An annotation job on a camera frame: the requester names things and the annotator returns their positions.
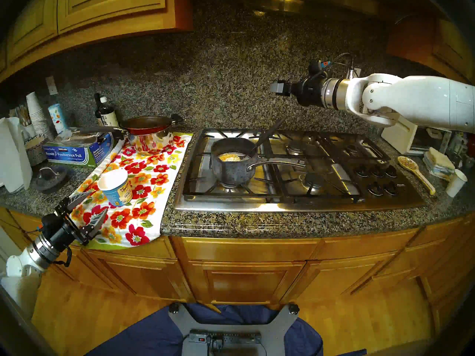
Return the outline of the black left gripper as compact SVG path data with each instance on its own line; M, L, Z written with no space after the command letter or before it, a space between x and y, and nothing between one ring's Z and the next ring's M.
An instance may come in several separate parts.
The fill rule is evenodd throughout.
M55 213L43 216L43 237L54 249L66 249L73 241L88 245L100 232L107 220L108 208L91 216L90 222L80 229L71 220L72 211L93 192L86 191L63 198L55 207Z

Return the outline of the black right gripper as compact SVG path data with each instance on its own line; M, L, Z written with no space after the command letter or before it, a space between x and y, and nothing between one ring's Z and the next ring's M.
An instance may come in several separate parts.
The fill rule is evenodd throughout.
M323 107L322 89L327 77L320 75L312 77L308 75L295 82L293 80L277 80L270 85L270 92L277 96L290 97L294 95L300 105Z

